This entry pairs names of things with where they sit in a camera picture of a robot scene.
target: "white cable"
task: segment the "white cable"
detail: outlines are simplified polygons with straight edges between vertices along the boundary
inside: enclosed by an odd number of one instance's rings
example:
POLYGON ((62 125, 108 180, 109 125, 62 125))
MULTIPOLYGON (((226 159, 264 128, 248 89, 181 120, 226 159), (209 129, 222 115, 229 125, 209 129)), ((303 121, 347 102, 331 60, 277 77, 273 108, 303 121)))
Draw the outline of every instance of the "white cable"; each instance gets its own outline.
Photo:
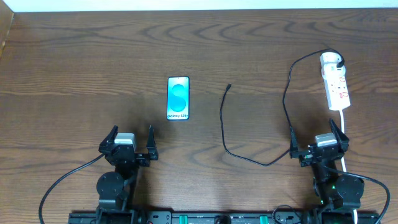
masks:
MULTIPOLYGON (((341 126, 340 129, 343 133, 345 133, 345 129, 344 129, 344 114, 343 114, 343 110, 339 110, 340 112, 340 122, 341 122, 341 126)), ((341 158, 341 166, 343 168, 344 172, 347 172, 347 168, 346 168, 346 162, 344 160, 344 156, 341 158)), ((356 211, 356 209, 354 209, 354 223, 357 224, 358 223, 358 213, 356 211)))

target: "black cable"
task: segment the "black cable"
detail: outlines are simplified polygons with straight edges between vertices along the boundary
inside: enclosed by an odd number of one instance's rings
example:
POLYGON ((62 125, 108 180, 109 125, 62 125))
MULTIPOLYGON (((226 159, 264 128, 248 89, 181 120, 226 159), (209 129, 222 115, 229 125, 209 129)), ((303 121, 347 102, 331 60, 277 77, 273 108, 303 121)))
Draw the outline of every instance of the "black cable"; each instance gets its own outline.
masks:
POLYGON ((225 90, 225 93, 224 93, 224 96, 223 96, 223 101, 221 102, 221 106, 220 106, 221 135, 222 135, 222 137, 223 137, 223 145, 224 145, 225 151, 226 151, 229 155, 231 155, 231 156, 237 157, 237 158, 239 158, 239 159, 243 159, 243 160, 248 161, 248 162, 252 162, 252 163, 257 164, 257 165, 260 165, 260 166, 271 166, 271 165, 273 165, 273 164, 276 163, 279 159, 281 159, 281 158, 283 158, 284 156, 286 156, 286 154, 289 153, 289 149, 288 149, 286 152, 284 152, 282 155, 280 155, 278 158, 276 158, 275 160, 273 160, 272 162, 270 162, 270 163, 268 163, 268 164, 263 164, 263 163, 261 163, 261 162, 254 161, 254 160, 252 160, 252 159, 249 159, 249 158, 246 158, 246 157, 243 157, 243 156, 238 156, 238 155, 236 155, 236 154, 233 154, 232 152, 230 152, 230 151, 226 148, 226 146, 225 146, 225 139, 224 139, 223 105, 224 105, 224 100, 225 100, 226 93, 227 93, 228 90, 231 88, 231 86, 232 86, 232 84, 228 84, 228 86, 226 87, 226 90, 225 90))
POLYGON ((341 67, 344 65, 344 62, 345 62, 345 61, 344 61, 344 58, 343 58, 343 56, 342 56, 337 50, 335 50, 335 49, 323 49, 323 50, 318 50, 318 51, 316 51, 316 52, 310 53, 310 54, 308 54, 308 55, 306 55, 306 56, 304 56, 304 57, 301 57, 301 58, 297 59, 297 60, 292 64, 292 66, 290 66, 289 78, 288 78, 288 80, 287 80, 287 84, 286 84, 286 87, 285 87, 284 95, 283 95, 283 97, 282 97, 282 105, 284 106, 284 111, 285 111, 285 114, 286 114, 287 122, 289 123, 289 126, 290 126, 291 128, 292 128, 292 123, 290 122, 289 116, 288 116, 288 114, 287 114, 287 110, 286 110, 286 106, 285 106, 285 97, 286 97, 287 88, 289 87, 289 84, 290 84, 290 79, 292 78, 292 70, 293 70, 293 67, 294 67, 294 65, 295 65, 297 62, 299 62, 299 61, 301 61, 301 60, 303 60, 303 59, 305 59, 305 58, 307 58, 307 57, 309 57, 309 56, 311 56, 311 55, 315 55, 315 54, 321 53, 321 52, 336 52, 336 53, 338 53, 338 54, 340 55, 340 57, 341 57, 341 62, 339 62, 339 63, 337 64, 337 67, 338 67, 338 68, 341 68, 341 67))
POLYGON ((349 173, 349 172, 343 172, 343 171, 340 171, 340 170, 329 168, 327 166, 323 166, 323 167, 326 170, 330 171, 330 172, 334 172, 334 173, 337 173, 337 174, 348 175, 348 176, 352 176, 352 177, 356 177, 356 178, 361 178, 361 179, 364 179, 364 180, 368 180, 368 181, 374 182, 375 184, 378 184, 381 187, 383 187, 384 190, 386 191, 386 194, 387 194, 387 200, 386 200, 386 204, 384 205, 383 211, 380 213, 379 218, 376 220, 376 222, 374 224, 380 223, 381 219, 383 218, 383 216, 387 212, 388 206, 390 204, 390 197, 391 197, 390 191, 389 191, 388 187, 385 184, 383 184, 382 182, 380 182, 380 181, 378 181, 376 179, 373 179, 373 178, 370 178, 370 177, 366 177, 366 176, 363 176, 363 175, 352 174, 352 173, 349 173))
POLYGON ((61 178, 59 178, 57 181, 55 181, 55 183, 47 190, 47 192, 44 194, 42 201, 40 202, 40 206, 39 206, 39 220, 40 220, 40 224, 44 224, 44 220, 43 220, 43 205, 45 202, 45 199, 47 198, 47 196, 49 196, 49 193, 52 191, 52 189, 57 186, 57 184, 59 184, 63 179, 65 179, 66 177, 68 177, 70 174, 74 174, 75 172, 88 167, 90 165, 92 165, 93 163, 95 163, 96 161, 98 161, 99 159, 101 159, 103 156, 105 156, 104 154, 101 154, 100 156, 98 156, 97 158, 93 159, 92 161, 89 161, 88 163, 77 167, 74 170, 71 170, 70 172, 66 173, 65 175, 63 175, 61 178))
POLYGON ((279 205, 278 207, 275 208, 275 210, 272 212, 272 219, 273 219, 276 223, 281 224, 280 222, 278 222, 278 221, 275 219, 275 212, 276 212, 276 210, 278 210, 280 207, 289 207, 289 208, 294 212, 294 214, 297 216, 297 218, 300 220, 299 222, 294 223, 294 224, 299 224, 299 223, 301 223, 301 215, 298 215, 297 212, 296 212, 296 210, 294 210, 294 208, 292 208, 290 205, 279 205))

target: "white wall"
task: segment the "white wall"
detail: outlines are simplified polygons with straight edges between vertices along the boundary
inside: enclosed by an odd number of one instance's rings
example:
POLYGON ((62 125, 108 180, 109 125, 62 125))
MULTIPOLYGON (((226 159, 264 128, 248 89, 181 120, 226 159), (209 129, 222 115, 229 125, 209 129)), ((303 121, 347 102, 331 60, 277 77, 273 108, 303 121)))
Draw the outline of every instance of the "white wall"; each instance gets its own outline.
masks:
POLYGON ((398 0, 3 0, 14 12, 398 7, 398 0))

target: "blue circle graphic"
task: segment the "blue circle graphic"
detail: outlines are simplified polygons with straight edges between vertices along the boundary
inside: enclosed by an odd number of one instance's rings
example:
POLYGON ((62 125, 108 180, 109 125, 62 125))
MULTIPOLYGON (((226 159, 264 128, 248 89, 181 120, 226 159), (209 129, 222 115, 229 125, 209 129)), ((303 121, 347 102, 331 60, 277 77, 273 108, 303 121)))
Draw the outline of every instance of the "blue circle graphic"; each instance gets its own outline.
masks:
POLYGON ((185 94, 184 86, 177 84, 172 88, 172 94, 170 95, 170 107, 175 112, 181 112, 187 105, 187 102, 182 98, 185 94))

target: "wood grain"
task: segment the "wood grain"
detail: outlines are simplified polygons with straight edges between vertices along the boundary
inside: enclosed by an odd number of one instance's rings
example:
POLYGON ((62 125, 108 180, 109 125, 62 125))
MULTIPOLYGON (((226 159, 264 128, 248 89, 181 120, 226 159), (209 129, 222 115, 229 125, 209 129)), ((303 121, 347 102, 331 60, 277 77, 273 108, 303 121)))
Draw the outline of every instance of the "wood grain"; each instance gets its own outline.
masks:
MULTIPOLYGON (((263 168, 289 146, 282 92, 291 63, 333 47, 346 59, 351 172, 391 191, 383 223, 398 221, 398 10, 21 13, 0 60, 0 220, 38 223, 40 199, 61 175, 98 155, 114 124, 144 150, 155 127, 160 160, 142 169, 135 203, 178 210, 273 210, 319 204, 312 173, 295 159, 263 168), (190 119, 165 118, 169 76, 189 76, 190 119)), ((287 109, 302 144, 329 131, 316 56, 295 67, 287 109)), ((47 199, 47 223, 94 210, 105 161, 68 177, 47 199)), ((363 210, 385 193, 366 182, 363 210)))
POLYGON ((6 45, 6 39, 11 27, 13 16, 14 13, 2 0, 0 0, 0 57, 2 50, 6 45))

